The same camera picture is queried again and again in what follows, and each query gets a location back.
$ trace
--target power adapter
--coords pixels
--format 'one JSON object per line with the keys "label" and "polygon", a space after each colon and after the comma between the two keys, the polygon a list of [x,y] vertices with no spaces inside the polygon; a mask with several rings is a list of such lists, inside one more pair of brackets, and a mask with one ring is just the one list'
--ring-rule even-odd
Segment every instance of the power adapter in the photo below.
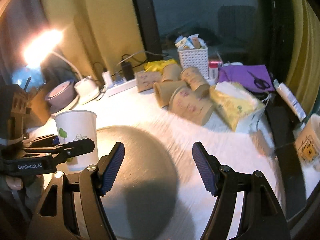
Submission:
{"label": "power adapter", "polygon": [[133,68],[130,61],[121,62],[123,76],[127,81],[134,79]]}

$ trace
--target black scissors handle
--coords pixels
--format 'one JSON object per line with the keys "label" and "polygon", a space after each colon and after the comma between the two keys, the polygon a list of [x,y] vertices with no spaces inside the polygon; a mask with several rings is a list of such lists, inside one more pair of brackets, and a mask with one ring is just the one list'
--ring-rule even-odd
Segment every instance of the black scissors handle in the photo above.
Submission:
{"label": "black scissors handle", "polygon": [[271,87],[270,84],[267,81],[256,77],[250,71],[248,71],[248,73],[254,78],[254,85],[257,88],[262,89],[262,90],[266,90],[266,89],[269,89]]}

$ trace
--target metal screw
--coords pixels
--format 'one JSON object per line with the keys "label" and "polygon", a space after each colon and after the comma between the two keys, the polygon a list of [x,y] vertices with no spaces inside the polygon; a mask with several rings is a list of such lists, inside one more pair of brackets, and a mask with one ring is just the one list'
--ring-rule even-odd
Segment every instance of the metal screw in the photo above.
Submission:
{"label": "metal screw", "polygon": [[255,171],[254,174],[259,178],[263,176],[263,173],[261,171]]}
{"label": "metal screw", "polygon": [[58,179],[61,178],[63,176],[63,171],[57,171],[54,176]]}
{"label": "metal screw", "polygon": [[88,170],[88,171],[95,171],[96,168],[97,168],[96,165],[91,164],[91,165],[89,165],[89,166],[87,167],[87,170]]}
{"label": "metal screw", "polygon": [[230,167],[229,167],[228,165],[222,165],[222,166],[220,167],[220,169],[223,170],[223,171],[225,171],[225,172],[230,171]]}

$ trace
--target dark window glass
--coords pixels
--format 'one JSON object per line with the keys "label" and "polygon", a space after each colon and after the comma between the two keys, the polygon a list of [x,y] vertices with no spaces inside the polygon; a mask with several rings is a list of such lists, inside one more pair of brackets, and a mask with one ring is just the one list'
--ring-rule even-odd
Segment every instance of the dark window glass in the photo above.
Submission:
{"label": "dark window glass", "polygon": [[270,26],[262,24],[259,0],[153,0],[163,52],[178,59],[175,40],[199,34],[209,56],[219,52],[228,61],[260,64],[267,52],[259,38]]}

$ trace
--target white lamp arm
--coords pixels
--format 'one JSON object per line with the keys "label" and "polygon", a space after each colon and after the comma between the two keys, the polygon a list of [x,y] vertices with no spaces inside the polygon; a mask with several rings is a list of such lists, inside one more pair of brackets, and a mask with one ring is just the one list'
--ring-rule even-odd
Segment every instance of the white lamp arm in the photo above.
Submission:
{"label": "white lamp arm", "polygon": [[64,58],[63,56],[59,55],[58,53],[54,52],[54,51],[50,51],[51,54],[57,56],[58,58],[62,59],[65,63],[67,63],[70,67],[73,68],[73,70],[76,71],[77,75],[79,76],[80,80],[83,80],[82,75],[80,74],[80,71],[76,68],[75,65],[73,65],[70,61],[68,61],[66,58]]}

